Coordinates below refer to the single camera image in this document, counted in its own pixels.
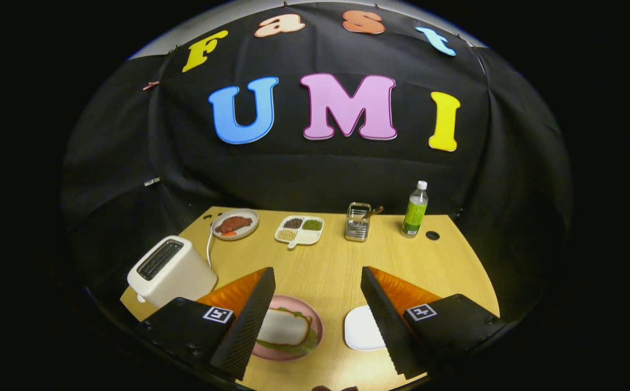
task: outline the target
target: water bottle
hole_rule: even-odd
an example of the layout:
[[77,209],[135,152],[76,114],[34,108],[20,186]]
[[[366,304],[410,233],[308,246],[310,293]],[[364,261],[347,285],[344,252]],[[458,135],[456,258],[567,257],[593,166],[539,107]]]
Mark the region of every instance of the water bottle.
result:
[[404,225],[402,225],[402,235],[405,237],[416,237],[419,228],[421,228],[421,222],[428,206],[427,187],[426,181],[418,181],[416,191],[411,193],[411,197],[409,197],[409,206],[406,207],[406,216],[404,217]]

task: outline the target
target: wooden table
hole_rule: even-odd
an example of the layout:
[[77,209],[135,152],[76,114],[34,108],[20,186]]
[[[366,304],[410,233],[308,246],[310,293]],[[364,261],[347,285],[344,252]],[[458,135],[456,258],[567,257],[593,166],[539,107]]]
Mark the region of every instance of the wooden table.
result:
[[[180,237],[193,242],[206,257],[209,227],[218,213],[231,210],[211,207],[187,227]],[[324,384],[333,391],[358,386],[360,391],[387,390],[406,380],[397,375],[386,349],[354,351],[344,342],[344,317],[366,305],[360,291],[361,270],[372,266],[392,273],[412,284],[448,297],[461,293],[493,314],[500,316],[491,281],[469,243],[448,216],[424,216],[421,233],[405,238],[399,233],[403,216],[376,215],[371,219],[366,242],[344,238],[345,213],[300,213],[257,210],[259,226],[240,240],[211,240],[211,263],[218,275],[216,287],[263,267],[273,267],[275,294],[298,297],[320,314],[324,334],[313,353],[295,361],[273,362],[252,356],[245,378],[238,381],[257,390],[307,390]],[[318,216],[324,219],[319,242],[287,249],[273,233],[289,215]],[[424,233],[438,232],[432,241]],[[157,310],[141,304],[128,288],[122,302],[139,321]]]

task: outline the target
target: plate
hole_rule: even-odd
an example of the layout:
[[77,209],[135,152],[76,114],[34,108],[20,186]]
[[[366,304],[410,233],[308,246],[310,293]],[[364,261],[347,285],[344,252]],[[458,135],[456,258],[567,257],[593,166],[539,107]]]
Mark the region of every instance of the plate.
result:
[[[300,220],[302,220],[302,222],[300,222],[300,225],[297,228],[285,227],[285,224],[288,221],[293,220],[294,218],[300,218]],[[304,230],[302,227],[308,220],[319,221],[322,224],[322,226],[319,228],[319,230]],[[294,248],[295,245],[298,245],[298,244],[317,243],[317,241],[320,240],[320,237],[322,237],[322,230],[324,230],[324,220],[322,220],[322,218],[315,217],[315,216],[291,215],[285,218],[284,220],[282,220],[281,224],[278,225],[276,232],[273,233],[273,237],[279,242],[288,243],[288,248]],[[279,233],[282,231],[294,232],[295,235],[293,239],[288,240],[286,238],[279,237]]]
[[[237,230],[235,230],[237,235],[233,235],[230,237],[222,237],[221,234],[216,232],[215,228],[223,224],[223,221],[226,218],[232,217],[232,216],[252,218],[252,224],[248,225],[247,227],[237,228]],[[238,240],[239,238],[244,238],[250,233],[252,233],[255,230],[255,228],[257,228],[258,225],[259,225],[259,215],[254,210],[249,210],[249,209],[231,210],[231,211],[226,211],[225,213],[223,213],[223,215],[216,218],[216,220],[214,220],[213,223],[211,223],[211,232],[213,233],[213,236],[219,238],[220,240],[228,240],[228,241]]]
[[370,307],[356,307],[344,319],[344,340],[349,348],[371,351],[385,347],[385,341],[372,317]]
[[[317,314],[317,311],[315,311],[314,308],[310,307],[307,302],[296,299],[295,297],[290,297],[289,295],[273,295],[272,301],[269,304],[269,308],[276,309],[279,307],[284,307],[290,312],[302,312],[304,316],[312,317],[313,321],[310,323],[310,329],[312,329],[317,335],[317,346],[320,346],[320,343],[322,342],[322,336],[324,334],[324,327],[322,327],[322,319],[320,319],[320,315]],[[252,354],[253,356],[257,356],[258,358],[263,358],[265,360],[271,361],[292,361],[298,358],[305,357],[293,356],[292,354],[289,354],[285,351],[269,349],[268,347],[262,346],[258,343],[254,344]]]

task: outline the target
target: white plate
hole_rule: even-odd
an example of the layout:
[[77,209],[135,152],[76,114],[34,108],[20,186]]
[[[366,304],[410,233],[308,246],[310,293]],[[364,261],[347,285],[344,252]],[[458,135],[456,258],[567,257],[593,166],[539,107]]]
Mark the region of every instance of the white plate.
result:
[[344,320],[344,340],[349,348],[371,351],[385,347],[385,341],[372,317],[370,307],[352,309]]
[[[284,228],[283,225],[291,220],[292,218],[301,218],[303,221],[300,223],[300,228]],[[303,230],[302,226],[303,224],[305,224],[305,222],[307,220],[317,220],[320,223],[322,223],[322,228],[320,228],[319,231],[314,231],[314,230]],[[283,240],[278,238],[278,231],[280,230],[291,230],[291,231],[295,231],[295,238],[288,242],[287,240]],[[283,243],[288,243],[288,248],[294,248],[295,245],[297,244],[315,244],[317,243],[317,241],[320,240],[320,237],[322,237],[322,230],[324,230],[324,220],[322,220],[322,218],[319,217],[315,217],[315,216],[298,216],[298,215],[291,215],[288,216],[287,218],[285,218],[284,220],[282,220],[281,224],[278,225],[278,228],[276,230],[276,232],[273,233],[273,237],[278,240],[279,242],[283,242]]]
[[[216,232],[215,228],[223,224],[223,221],[226,218],[232,217],[232,216],[252,218],[252,224],[248,225],[247,227],[237,228],[237,230],[235,230],[235,233],[237,235],[233,235],[231,237],[222,237],[221,234]],[[238,240],[239,238],[244,238],[250,233],[252,233],[252,231],[255,230],[255,228],[257,228],[258,224],[259,224],[259,215],[254,210],[248,210],[248,209],[231,210],[231,211],[226,211],[225,213],[223,213],[223,215],[218,216],[218,218],[216,218],[216,220],[214,220],[213,223],[211,223],[211,232],[213,233],[213,236],[219,238],[220,240]]]

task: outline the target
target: table hole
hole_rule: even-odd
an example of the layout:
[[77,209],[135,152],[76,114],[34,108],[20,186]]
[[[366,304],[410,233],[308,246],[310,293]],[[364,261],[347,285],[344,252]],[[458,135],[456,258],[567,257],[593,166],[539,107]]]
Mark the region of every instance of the table hole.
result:
[[426,232],[426,237],[430,240],[438,240],[439,238],[441,238],[441,235],[435,231],[428,231]]

